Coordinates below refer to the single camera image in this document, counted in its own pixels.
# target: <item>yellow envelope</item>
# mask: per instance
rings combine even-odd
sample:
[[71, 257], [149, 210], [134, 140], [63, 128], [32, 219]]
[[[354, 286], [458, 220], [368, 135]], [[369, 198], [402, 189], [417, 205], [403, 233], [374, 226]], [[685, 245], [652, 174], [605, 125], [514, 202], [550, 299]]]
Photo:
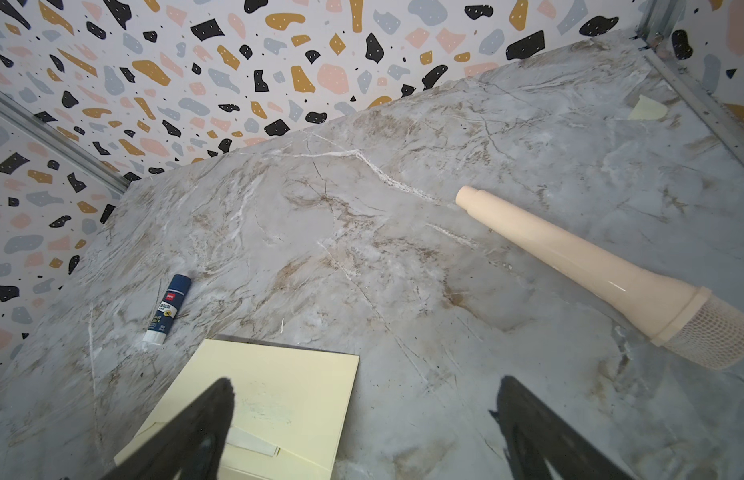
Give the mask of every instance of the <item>yellow envelope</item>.
[[226, 377], [235, 406], [218, 478], [328, 480], [358, 364], [355, 355], [204, 340], [114, 460]]

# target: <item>white glue stick base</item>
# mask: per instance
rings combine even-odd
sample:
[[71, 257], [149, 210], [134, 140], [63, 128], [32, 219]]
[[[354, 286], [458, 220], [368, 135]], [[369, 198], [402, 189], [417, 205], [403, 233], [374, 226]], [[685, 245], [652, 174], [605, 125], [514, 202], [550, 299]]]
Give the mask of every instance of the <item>white glue stick base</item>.
[[164, 345], [164, 339], [166, 339], [166, 333], [153, 330], [146, 331], [145, 336], [142, 337], [143, 342], [153, 343], [154, 345]]

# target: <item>blue glue stick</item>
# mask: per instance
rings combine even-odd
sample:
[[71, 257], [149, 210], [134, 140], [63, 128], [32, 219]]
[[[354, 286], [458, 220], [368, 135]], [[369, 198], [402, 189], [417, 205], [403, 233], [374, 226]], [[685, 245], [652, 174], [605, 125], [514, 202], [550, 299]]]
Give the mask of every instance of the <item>blue glue stick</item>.
[[190, 288], [191, 279], [185, 275], [174, 276], [171, 283], [169, 283], [169, 288], [166, 289], [164, 299], [158, 306], [153, 320], [147, 327], [145, 336], [142, 339], [143, 342], [155, 343], [156, 345], [164, 343], [166, 334], [172, 328], [177, 311], [182, 306], [182, 302], [185, 301], [185, 295]]

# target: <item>wall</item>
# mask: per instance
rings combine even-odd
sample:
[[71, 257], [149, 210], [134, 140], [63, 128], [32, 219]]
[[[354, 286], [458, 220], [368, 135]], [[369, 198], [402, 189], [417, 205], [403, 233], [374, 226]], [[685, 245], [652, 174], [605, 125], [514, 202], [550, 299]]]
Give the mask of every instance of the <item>wall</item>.
[[611, 28], [641, 0], [0, 0], [0, 89], [130, 179]]
[[679, 63], [744, 124], [744, 0], [687, 0], [671, 40]]
[[0, 378], [117, 197], [0, 118]]

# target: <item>gray marble tabletop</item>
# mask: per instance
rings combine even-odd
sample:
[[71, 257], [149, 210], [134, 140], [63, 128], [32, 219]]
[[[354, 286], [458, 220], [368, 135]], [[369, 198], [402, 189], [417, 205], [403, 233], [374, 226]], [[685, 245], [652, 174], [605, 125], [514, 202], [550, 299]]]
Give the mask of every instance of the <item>gray marble tabletop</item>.
[[[652, 346], [454, 205], [484, 188], [744, 312], [744, 168], [628, 36], [133, 183], [0, 382], [0, 478], [102, 475], [215, 335], [360, 355], [334, 478], [510, 478], [505, 375], [637, 478], [744, 478], [744, 361]], [[626, 120], [639, 94], [668, 114]]]

